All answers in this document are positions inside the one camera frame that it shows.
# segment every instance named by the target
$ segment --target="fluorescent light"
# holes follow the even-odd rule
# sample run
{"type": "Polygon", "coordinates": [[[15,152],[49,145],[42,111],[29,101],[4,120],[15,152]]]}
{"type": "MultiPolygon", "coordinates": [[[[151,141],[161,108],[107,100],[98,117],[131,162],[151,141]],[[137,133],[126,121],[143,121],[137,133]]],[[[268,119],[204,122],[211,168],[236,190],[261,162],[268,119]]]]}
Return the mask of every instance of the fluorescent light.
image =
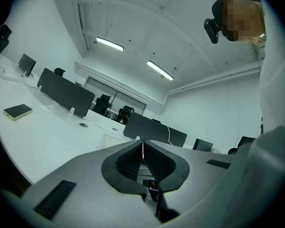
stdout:
{"type": "Polygon", "coordinates": [[[115,48],[117,50],[124,51],[124,49],[123,49],[124,47],[122,47],[122,46],[120,46],[118,44],[115,44],[115,43],[113,43],[111,41],[108,41],[108,40],[105,40],[105,39],[102,39],[102,38],[99,38],[99,37],[97,37],[96,40],[98,42],[100,42],[100,43],[104,43],[104,44],[106,44],[108,46],[111,46],[111,47],[113,47],[113,48],[115,48]]]}
{"type": "Polygon", "coordinates": [[[173,80],[173,77],[171,75],[169,75],[167,72],[165,72],[164,70],[162,70],[159,66],[157,66],[156,64],[154,64],[153,62],[149,61],[147,62],[147,64],[152,67],[153,69],[155,69],[157,72],[159,72],[160,74],[164,75],[167,79],[169,80],[173,80]]]}

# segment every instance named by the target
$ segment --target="black chair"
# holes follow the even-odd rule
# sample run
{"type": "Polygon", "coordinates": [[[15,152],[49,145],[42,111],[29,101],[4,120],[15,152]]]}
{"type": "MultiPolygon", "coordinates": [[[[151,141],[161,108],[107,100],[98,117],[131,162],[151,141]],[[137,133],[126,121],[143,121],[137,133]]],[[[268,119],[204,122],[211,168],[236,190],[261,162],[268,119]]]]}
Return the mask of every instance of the black chair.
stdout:
{"type": "Polygon", "coordinates": [[[100,98],[96,99],[96,105],[94,106],[94,108],[92,109],[93,112],[96,112],[102,116],[105,115],[106,110],[108,109],[108,107],[111,105],[109,103],[110,100],[110,96],[108,95],[101,95],[100,98]]]}
{"type": "Polygon", "coordinates": [[[63,69],[61,69],[61,68],[59,68],[59,67],[54,70],[54,73],[55,73],[55,74],[58,74],[58,75],[61,76],[61,77],[62,77],[62,75],[63,75],[64,72],[65,72],[65,70],[63,70],[63,69]]]}
{"type": "Polygon", "coordinates": [[[4,48],[9,44],[9,36],[11,34],[11,30],[7,25],[2,25],[0,27],[0,53],[4,50],[4,48]]]}
{"type": "Polygon", "coordinates": [[[161,124],[161,122],[160,121],[158,121],[158,120],[155,120],[155,119],[152,119],[153,121],[155,121],[155,122],[157,122],[157,123],[159,123],[159,124],[161,124]]]}
{"type": "Polygon", "coordinates": [[[123,108],[119,109],[118,116],[116,121],[120,122],[123,121],[122,124],[127,125],[130,115],[134,112],[132,107],[125,105],[123,108]]]}

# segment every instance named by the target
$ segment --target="wall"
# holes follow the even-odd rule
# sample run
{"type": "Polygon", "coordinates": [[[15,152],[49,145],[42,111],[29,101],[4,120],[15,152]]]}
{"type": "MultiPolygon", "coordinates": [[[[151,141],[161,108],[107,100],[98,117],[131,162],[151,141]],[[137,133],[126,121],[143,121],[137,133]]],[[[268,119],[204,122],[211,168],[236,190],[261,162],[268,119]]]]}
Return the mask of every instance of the wall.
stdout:
{"type": "Polygon", "coordinates": [[[155,119],[158,120],[160,119],[160,115],[155,113],[152,109],[150,109],[149,106],[146,106],[145,110],[143,111],[143,116],[148,117],[149,119],[155,119]]]}
{"type": "Polygon", "coordinates": [[[260,119],[258,73],[169,97],[158,120],[187,133],[186,144],[199,138],[228,153],[242,136],[260,134],[260,119]]]}
{"type": "Polygon", "coordinates": [[[64,77],[83,83],[85,78],[74,73],[74,61],[81,58],[60,17],[54,0],[14,0],[6,21],[12,30],[3,54],[19,62],[23,53],[36,61],[33,72],[41,75],[44,68],[64,69],[64,77]]]}
{"type": "Polygon", "coordinates": [[[87,65],[93,69],[100,71],[103,74],[106,74],[110,77],[113,77],[116,80],[121,81],[125,85],[128,85],[143,94],[155,99],[158,102],[163,103],[166,90],[163,88],[156,88],[146,81],[143,78],[140,78],[137,75],[128,73],[128,67],[125,66],[121,61],[118,61],[118,57],[109,57],[108,55],[103,54],[100,51],[91,50],[89,51],[83,59],[80,61],[84,65],[87,65]]]}

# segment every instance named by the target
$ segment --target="desk partition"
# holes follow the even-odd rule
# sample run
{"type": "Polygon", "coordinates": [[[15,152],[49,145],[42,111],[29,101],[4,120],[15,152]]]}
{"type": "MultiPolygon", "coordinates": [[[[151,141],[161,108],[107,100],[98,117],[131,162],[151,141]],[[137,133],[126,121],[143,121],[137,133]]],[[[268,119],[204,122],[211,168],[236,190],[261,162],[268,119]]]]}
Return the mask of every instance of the desk partition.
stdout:
{"type": "Polygon", "coordinates": [[[41,92],[67,110],[75,108],[74,114],[85,117],[95,95],[45,68],[37,83],[41,92]]]}
{"type": "MultiPolygon", "coordinates": [[[[170,129],[170,142],[174,146],[182,147],[186,141],[187,135],[173,128],[170,129]]],[[[140,136],[144,140],[156,140],[163,143],[169,143],[168,127],[147,117],[132,113],[128,123],[123,131],[124,136],[135,139],[140,136]]]]}

